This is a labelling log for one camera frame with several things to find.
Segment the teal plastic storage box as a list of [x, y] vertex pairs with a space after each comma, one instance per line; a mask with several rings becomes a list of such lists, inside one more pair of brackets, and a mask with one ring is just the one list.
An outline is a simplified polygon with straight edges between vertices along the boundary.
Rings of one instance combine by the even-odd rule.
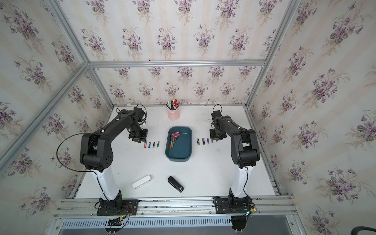
[[171, 127], [167, 133], [165, 155], [172, 162], [186, 162], [192, 155], [193, 132], [186, 126]]

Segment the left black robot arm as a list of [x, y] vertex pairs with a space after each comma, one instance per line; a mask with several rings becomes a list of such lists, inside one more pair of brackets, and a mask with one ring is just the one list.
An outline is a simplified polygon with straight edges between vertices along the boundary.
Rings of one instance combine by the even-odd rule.
[[121, 202], [121, 191], [115, 183], [111, 170], [114, 159], [111, 144], [124, 130], [128, 138], [136, 143], [146, 143], [148, 130], [141, 128], [146, 122], [147, 111], [144, 107], [132, 110], [122, 109], [115, 118], [93, 133], [85, 133], [81, 139], [80, 163], [96, 179], [101, 190], [100, 199], [104, 202]]

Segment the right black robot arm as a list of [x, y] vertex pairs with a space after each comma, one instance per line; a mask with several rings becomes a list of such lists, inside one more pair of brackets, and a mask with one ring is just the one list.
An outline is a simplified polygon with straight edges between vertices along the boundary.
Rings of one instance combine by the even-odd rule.
[[255, 130], [246, 129], [235, 123], [230, 116], [213, 113], [210, 138], [216, 141], [231, 139], [231, 158], [238, 167], [229, 196], [243, 199], [248, 196], [250, 174], [260, 160], [260, 150]]

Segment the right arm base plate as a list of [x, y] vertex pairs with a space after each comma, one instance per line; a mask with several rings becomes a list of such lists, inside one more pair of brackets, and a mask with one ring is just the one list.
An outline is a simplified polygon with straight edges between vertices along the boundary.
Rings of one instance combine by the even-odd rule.
[[249, 215], [254, 212], [255, 204], [248, 196], [244, 198], [221, 198], [215, 196], [212, 202], [217, 214], [239, 213]]

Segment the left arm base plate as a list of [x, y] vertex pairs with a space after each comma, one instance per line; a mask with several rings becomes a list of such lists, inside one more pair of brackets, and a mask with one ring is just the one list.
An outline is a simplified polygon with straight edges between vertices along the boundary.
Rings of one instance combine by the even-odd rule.
[[136, 215], [139, 200], [122, 200], [122, 202], [112, 202], [100, 200], [95, 204], [97, 216], [115, 216], [115, 215]]

